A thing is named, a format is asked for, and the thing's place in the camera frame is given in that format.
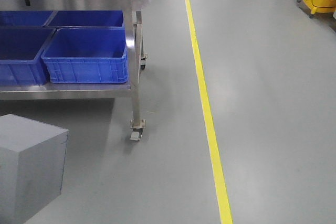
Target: gray cube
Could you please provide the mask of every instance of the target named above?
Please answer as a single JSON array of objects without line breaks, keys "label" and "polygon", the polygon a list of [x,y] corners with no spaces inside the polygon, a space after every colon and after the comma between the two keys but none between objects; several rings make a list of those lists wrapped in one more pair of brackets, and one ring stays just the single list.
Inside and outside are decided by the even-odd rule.
[{"label": "gray cube", "polygon": [[22,224],[61,193],[68,130],[0,116],[0,223]]}]

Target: epoxy floor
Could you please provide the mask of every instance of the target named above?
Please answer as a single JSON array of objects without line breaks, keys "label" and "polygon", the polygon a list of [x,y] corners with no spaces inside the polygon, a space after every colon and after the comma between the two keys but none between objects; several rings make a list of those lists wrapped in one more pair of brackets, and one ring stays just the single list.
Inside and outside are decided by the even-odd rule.
[{"label": "epoxy floor", "polygon": [[[236,224],[336,223],[336,34],[295,0],[191,0]],[[127,99],[1,102],[70,129],[63,194],[27,224],[220,223],[185,0],[143,12],[148,128]]]}]

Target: yellow floor line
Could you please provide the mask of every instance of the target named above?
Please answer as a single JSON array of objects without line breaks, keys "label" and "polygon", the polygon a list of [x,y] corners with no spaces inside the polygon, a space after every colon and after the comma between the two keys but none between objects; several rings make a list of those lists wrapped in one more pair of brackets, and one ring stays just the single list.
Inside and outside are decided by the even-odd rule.
[{"label": "yellow floor line", "polygon": [[209,102],[209,96],[207,92],[207,87],[204,79],[204,71],[201,59],[201,53],[199,52],[198,40],[196,35],[196,29],[194,24],[193,12],[191,9],[190,0],[185,0],[185,5],[188,13],[190,36],[194,51],[194,58],[196,64],[196,72],[198,79],[199,92],[201,95],[203,115],[206,127],[206,133],[208,137],[208,144],[210,150],[211,163],[214,173],[214,180],[216,186],[217,200],[219,206],[219,214],[222,224],[232,224],[231,209],[229,205],[229,200],[227,197],[224,173],[221,163],[221,157],[219,155],[218,143],[216,132],[214,128],[214,121],[211,113],[211,107]]}]

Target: stainless steel cart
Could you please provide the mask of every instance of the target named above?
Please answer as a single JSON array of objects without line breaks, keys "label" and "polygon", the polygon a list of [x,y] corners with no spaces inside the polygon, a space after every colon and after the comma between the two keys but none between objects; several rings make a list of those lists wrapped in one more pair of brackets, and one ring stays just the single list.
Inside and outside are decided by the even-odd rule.
[{"label": "stainless steel cart", "polygon": [[145,128],[140,117],[139,77],[145,67],[141,10],[151,0],[0,0],[0,10],[122,10],[128,50],[129,81],[125,84],[53,84],[0,86],[0,100],[94,99],[130,97],[133,120],[131,140],[138,141]]}]

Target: blue bin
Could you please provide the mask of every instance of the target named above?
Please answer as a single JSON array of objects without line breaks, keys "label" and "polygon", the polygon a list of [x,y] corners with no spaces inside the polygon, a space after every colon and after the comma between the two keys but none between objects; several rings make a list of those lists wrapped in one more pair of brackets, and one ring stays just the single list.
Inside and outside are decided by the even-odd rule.
[{"label": "blue bin", "polygon": [[48,71],[41,54],[54,29],[0,28],[0,85],[43,85]]},{"label": "blue bin", "polygon": [[61,28],[42,59],[53,83],[124,83],[128,80],[123,29]]},{"label": "blue bin", "polygon": [[120,10],[59,11],[47,24],[50,27],[114,27],[124,29]]},{"label": "blue bin", "polygon": [[45,26],[52,15],[46,12],[0,12],[0,26]]}]

